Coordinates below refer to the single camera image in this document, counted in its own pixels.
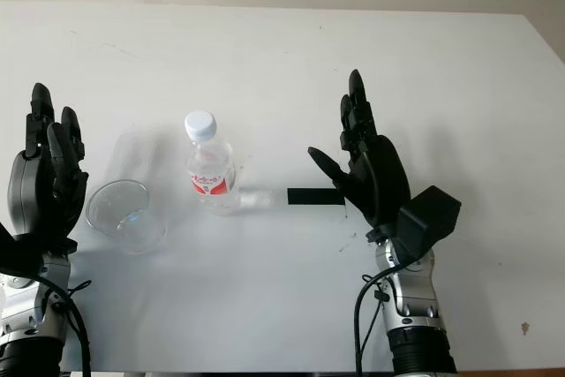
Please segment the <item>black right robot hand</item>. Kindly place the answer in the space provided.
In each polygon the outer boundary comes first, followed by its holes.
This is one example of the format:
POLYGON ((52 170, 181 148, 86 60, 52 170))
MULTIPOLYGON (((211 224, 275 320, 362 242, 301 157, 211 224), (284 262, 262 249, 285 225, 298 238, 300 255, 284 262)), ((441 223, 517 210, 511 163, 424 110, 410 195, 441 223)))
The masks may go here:
POLYGON ((316 147, 308 154, 335 188, 355 206, 377 238, 396 233, 400 208, 411 199, 402 162, 391 140, 376 130, 370 102, 358 70, 349 76, 349 93, 340 102, 342 150, 350 154, 347 172, 316 147))

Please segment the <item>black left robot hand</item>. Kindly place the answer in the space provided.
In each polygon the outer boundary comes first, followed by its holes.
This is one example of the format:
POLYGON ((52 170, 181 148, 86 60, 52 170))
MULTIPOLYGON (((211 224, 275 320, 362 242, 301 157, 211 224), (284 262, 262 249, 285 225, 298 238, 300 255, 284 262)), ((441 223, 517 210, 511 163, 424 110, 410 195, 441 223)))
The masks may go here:
POLYGON ((81 214, 88 174, 76 112, 66 106, 56 121, 50 91, 34 85, 26 115, 25 148, 12 164, 8 207, 17 240, 43 251, 74 249, 68 240, 81 214))

